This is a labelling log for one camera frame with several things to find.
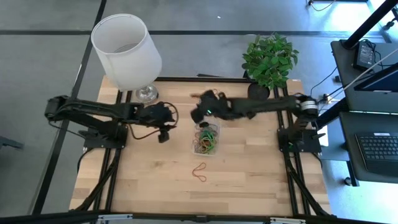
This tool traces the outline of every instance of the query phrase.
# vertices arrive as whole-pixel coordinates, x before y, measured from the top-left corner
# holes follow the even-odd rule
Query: green leaves
[[[276,33],[268,37],[257,35],[243,54],[242,68],[262,86],[284,87],[289,70],[298,62],[298,53],[286,37]]]

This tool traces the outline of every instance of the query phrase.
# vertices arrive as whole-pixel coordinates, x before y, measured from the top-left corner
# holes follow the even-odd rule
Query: rubber band
[[[207,178],[204,175],[196,175],[196,173],[195,173],[195,171],[203,170],[205,168],[206,168],[206,164],[204,162],[202,162],[201,164],[199,164],[199,166],[197,166],[196,168],[194,168],[192,170],[192,176],[198,177],[198,179],[202,182],[206,182]]]

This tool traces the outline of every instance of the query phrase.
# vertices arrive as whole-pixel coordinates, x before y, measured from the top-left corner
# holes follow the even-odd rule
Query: lamp base
[[[140,103],[153,103],[159,97],[159,92],[154,85],[147,85],[144,88],[136,90],[136,97]]]

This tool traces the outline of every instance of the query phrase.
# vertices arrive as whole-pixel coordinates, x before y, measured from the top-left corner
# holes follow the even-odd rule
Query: keyboard
[[[369,172],[398,176],[398,133],[358,133],[355,137]]]

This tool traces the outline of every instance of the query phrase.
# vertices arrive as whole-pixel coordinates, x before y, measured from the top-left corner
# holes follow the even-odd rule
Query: plant pot
[[[263,87],[248,76],[248,72],[244,71],[243,78],[252,81],[248,87],[248,98],[252,100],[266,100],[269,97],[270,91],[268,87]]]

